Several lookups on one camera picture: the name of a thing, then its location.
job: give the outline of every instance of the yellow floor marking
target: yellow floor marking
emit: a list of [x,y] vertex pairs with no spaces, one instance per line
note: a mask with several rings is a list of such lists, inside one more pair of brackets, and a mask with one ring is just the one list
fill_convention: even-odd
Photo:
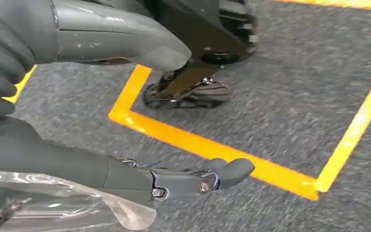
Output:
[[325,6],[350,7],[371,10],[371,0],[275,0]]
[[356,113],[345,135],[339,142],[326,166],[317,179],[317,190],[326,192],[335,181],[352,151],[371,123],[371,90]]
[[249,159],[256,166],[251,176],[309,200],[318,199],[313,177],[130,111],[150,73],[149,68],[136,67],[109,113],[110,120],[206,159]]
[[15,103],[16,101],[18,101],[19,96],[22,93],[22,90],[26,85],[26,82],[28,82],[29,78],[32,76],[32,73],[35,71],[36,67],[37,67],[37,65],[33,66],[33,68],[29,71],[29,73],[27,73],[25,75],[23,80],[19,84],[15,85],[16,88],[17,88],[17,92],[16,92],[15,96],[10,97],[10,98],[4,98],[5,100],[10,101],[12,103]]

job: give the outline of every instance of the transparent plastic sheet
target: transparent plastic sheet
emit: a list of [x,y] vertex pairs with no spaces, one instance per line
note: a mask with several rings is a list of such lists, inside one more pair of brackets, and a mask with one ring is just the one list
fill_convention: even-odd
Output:
[[0,211],[8,200],[31,198],[0,228],[6,232],[62,232],[123,226],[143,230],[155,209],[44,174],[0,172]]

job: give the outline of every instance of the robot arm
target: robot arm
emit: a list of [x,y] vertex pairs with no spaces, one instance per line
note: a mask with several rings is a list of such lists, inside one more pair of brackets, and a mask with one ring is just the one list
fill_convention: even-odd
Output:
[[172,71],[190,56],[179,39],[140,14],[79,0],[0,0],[0,171],[48,174],[147,204],[156,175],[169,174],[44,141],[30,124],[6,116],[14,105],[2,97],[15,94],[14,84],[34,64],[119,57]]

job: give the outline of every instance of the gray carpet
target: gray carpet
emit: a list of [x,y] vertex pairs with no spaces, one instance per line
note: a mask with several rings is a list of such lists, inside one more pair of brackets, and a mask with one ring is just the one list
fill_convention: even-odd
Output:
[[[257,11],[258,54],[215,76],[234,90],[229,104],[153,112],[137,101],[133,109],[317,176],[371,87],[371,11],[270,1]],[[132,69],[39,66],[15,116],[67,145],[171,168],[201,163],[107,119]],[[201,199],[164,202],[158,212],[147,231],[371,232],[371,127],[317,202],[250,178]]]

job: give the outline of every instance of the screw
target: screw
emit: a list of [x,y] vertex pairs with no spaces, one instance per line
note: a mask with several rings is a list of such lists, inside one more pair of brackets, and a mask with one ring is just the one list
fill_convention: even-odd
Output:
[[153,197],[162,197],[164,195],[165,191],[164,189],[159,189],[159,188],[155,188],[153,189],[153,191],[151,192],[151,194],[153,195]]
[[210,184],[207,182],[202,182],[200,187],[201,192],[208,192],[210,191]]

